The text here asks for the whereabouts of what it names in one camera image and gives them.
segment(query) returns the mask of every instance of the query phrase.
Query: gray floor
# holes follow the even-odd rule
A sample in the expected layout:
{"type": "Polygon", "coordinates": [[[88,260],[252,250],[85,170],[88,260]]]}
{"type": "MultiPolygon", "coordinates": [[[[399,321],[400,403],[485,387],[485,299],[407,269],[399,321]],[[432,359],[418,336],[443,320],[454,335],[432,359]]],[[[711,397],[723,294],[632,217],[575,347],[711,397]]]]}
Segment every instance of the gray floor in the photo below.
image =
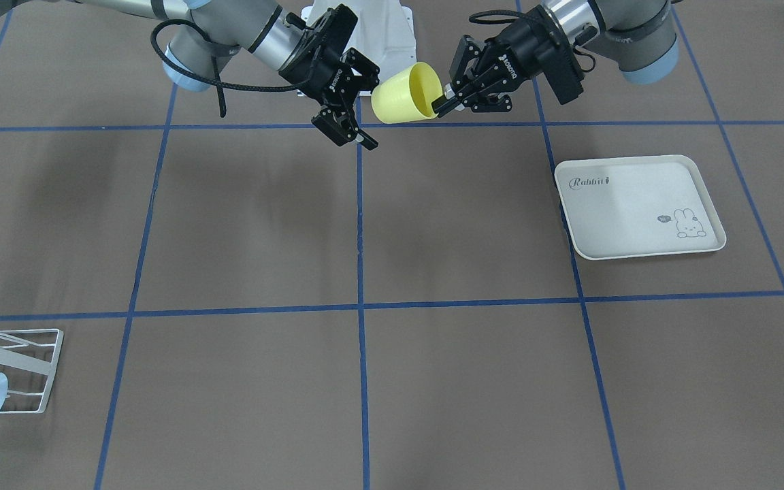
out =
{"type": "MultiPolygon", "coordinates": [[[[438,71],[516,8],[405,4],[438,71]]],[[[784,488],[784,0],[675,10],[659,84],[366,103],[374,152],[292,94],[172,93],[153,21],[0,20],[0,329],[65,331],[47,413],[0,416],[0,489],[784,488]],[[666,153],[728,247],[572,261],[551,164],[666,153]]]]}

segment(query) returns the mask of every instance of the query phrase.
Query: rabbit logo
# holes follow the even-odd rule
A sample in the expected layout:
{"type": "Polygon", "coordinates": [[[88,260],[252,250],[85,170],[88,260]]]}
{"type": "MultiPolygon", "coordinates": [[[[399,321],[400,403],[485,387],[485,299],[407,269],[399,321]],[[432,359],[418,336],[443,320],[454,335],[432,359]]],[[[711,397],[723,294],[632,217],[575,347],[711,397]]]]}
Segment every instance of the rabbit logo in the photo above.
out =
{"type": "Polygon", "coordinates": [[[676,233],[679,238],[698,238],[699,236],[706,236],[704,225],[694,215],[694,211],[689,208],[677,209],[673,211],[673,217],[676,218],[676,233]]]}

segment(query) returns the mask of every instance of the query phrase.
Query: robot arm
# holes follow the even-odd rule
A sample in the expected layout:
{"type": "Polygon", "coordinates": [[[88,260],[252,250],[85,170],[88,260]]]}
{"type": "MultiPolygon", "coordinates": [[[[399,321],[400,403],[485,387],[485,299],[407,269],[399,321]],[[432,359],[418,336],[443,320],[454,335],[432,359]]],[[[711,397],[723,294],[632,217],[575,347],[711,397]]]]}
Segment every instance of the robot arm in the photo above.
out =
{"type": "MultiPolygon", "coordinates": [[[[30,0],[0,0],[0,16],[30,0]]],[[[311,120],[337,145],[358,142],[368,150],[377,142],[361,129],[355,100],[361,91],[380,83],[380,69],[358,50],[346,49],[357,16],[345,5],[329,9],[312,26],[286,12],[275,0],[81,0],[119,12],[163,20],[153,31],[154,47],[165,72],[184,89],[200,92],[210,86],[251,92],[300,90],[320,103],[311,120]],[[155,36],[167,25],[180,30],[165,52],[155,36]],[[279,72],[286,87],[228,84],[221,69],[241,49],[253,53],[279,72]]]]}
{"type": "Polygon", "coordinates": [[[508,93],[546,75],[560,103],[583,92],[579,47],[619,64],[626,80],[661,80],[679,59],[671,3],[681,0],[544,0],[527,13],[491,10],[471,16],[476,24],[510,24],[485,42],[463,36],[446,87],[433,103],[439,116],[452,110],[509,112],[508,93]],[[507,15],[511,19],[486,20],[507,15]]]}

